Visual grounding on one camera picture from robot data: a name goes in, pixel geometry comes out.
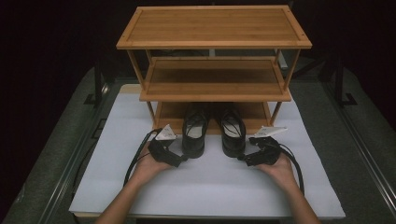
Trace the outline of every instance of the white tag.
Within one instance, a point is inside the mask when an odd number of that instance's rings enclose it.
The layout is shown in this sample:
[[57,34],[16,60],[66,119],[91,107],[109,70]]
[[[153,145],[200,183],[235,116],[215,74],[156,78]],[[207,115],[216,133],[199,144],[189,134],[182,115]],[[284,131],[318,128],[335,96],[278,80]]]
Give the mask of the white tag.
[[269,137],[271,135],[274,135],[276,133],[283,133],[287,131],[287,127],[264,127],[262,126],[258,132],[254,134],[254,137],[259,138],[259,137]]
[[161,140],[175,140],[176,135],[171,129],[171,126],[167,124],[163,130],[155,137],[155,139],[161,141]]

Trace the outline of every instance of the dark background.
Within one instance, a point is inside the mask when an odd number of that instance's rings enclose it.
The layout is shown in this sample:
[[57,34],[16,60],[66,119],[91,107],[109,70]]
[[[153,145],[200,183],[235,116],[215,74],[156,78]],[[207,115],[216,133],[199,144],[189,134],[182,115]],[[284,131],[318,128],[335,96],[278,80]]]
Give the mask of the dark background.
[[[106,81],[132,73],[126,53],[115,46],[135,7],[212,2],[266,5],[287,1],[0,2],[0,220],[88,70],[100,62]],[[302,55],[339,55],[396,129],[395,1],[295,0],[293,12],[314,44]]]

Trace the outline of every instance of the black shoe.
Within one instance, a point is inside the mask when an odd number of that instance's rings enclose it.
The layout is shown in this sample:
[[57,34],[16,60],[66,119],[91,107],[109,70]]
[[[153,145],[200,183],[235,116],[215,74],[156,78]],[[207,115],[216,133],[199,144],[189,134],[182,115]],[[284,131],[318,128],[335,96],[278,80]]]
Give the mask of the black shoe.
[[215,114],[216,122],[221,129],[224,154],[231,158],[243,155],[246,146],[246,127],[233,103],[218,103]]
[[209,103],[191,103],[183,122],[182,150],[196,159],[204,154],[205,134],[210,119]]

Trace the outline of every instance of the person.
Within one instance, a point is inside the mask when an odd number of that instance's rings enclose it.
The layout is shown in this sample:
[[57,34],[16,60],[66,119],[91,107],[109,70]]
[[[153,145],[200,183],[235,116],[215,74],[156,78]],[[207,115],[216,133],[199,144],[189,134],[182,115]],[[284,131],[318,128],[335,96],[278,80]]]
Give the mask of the person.
[[[105,211],[96,219],[95,224],[123,223],[139,190],[158,173],[172,167],[164,162],[155,161],[149,155],[147,145],[140,155],[143,156],[138,160],[131,178]],[[285,154],[281,153],[279,159],[273,165],[260,164],[257,167],[271,176],[285,192],[295,223],[320,223],[305,196],[300,192],[294,179],[291,162]]]

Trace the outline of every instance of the person's left hand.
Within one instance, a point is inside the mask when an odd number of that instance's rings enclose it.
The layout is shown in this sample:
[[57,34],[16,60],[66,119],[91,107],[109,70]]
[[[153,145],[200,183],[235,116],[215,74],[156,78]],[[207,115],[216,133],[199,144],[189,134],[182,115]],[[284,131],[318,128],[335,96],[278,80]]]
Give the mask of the person's left hand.
[[138,187],[142,187],[147,184],[154,176],[159,172],[169,169],[172,166],[165,162],[157,162],[149,154],[149,142],[146,143],[142,152],[140,153],[140,159],[136,163],[134,173],[132,174],[128,182],[134,182]]

